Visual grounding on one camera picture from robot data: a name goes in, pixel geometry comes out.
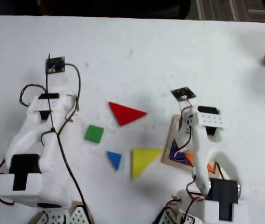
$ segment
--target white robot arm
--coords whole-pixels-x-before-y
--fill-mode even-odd
[[[205,200],[194,202],[190,213],[206,223],[247,223],[247,186],[233,150],[223,144],[228,141],[225,120],[218,109],[205,106],[190,108],[184,117],[182,122],[187,122],[191,129],[195,155],[193,176],[205,196]],[[179,132],[186,135],[183,129]],[[230,179],[209,178],[207,165],[210,161],[219,162]],[[181,190],[177,197],[181,199],[180,208],[186,210],[191,202],[188,192]]]
[[[73,93],[49,93],[52,118],[57,131],[65,116],[74,110]],[[26,120],[12,139],[5,156],[9,174],[0,175],[0,196],[30,207],[67,209],[72,198],[70,176],[51,130],[48,98],[36,96],[27,111]]]

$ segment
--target table surface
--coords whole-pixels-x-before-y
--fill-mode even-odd
[[[65,149],[97,224],[149,224],[191,180],[159,159],[130,180],[131,149],[164,148],[179,112],[170,90],[184,86],[229,121],[230,148],[250,185],[250,222],[265,223],[265,23],[0,17],[0,160],[25,119],[20,90],[45,84],[49,52],[81,71],[79,136],[89,124],[105,128],[100,144]],[[108,101],[148,114],[119,127]],[[106,150],[123,154],[121,171],[111,168]],[[79,199],[74,187],[73,195]],[[0,224],[26,223],[35,212],[0,204]]]

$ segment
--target black circuit board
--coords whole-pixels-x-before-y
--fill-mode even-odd
[[[196,95],[188,87],[171,90],[171,93],[179,102],[185,100],[185,97],[183,96],[186,96],[187,99],[196,97]]]
[[[65,57],[49,58],[45,61],[45,69],[48,74],[65,71]]]

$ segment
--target floor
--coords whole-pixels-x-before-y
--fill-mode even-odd
[[[265,22],[265,0],[192,0],[186,19]]]

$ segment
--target red triangle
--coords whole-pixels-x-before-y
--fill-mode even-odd
[[[138,111],[116,103],[109,102],[109,104],[115,118],[121,126],[131,123],[147,114],[145,112]]]

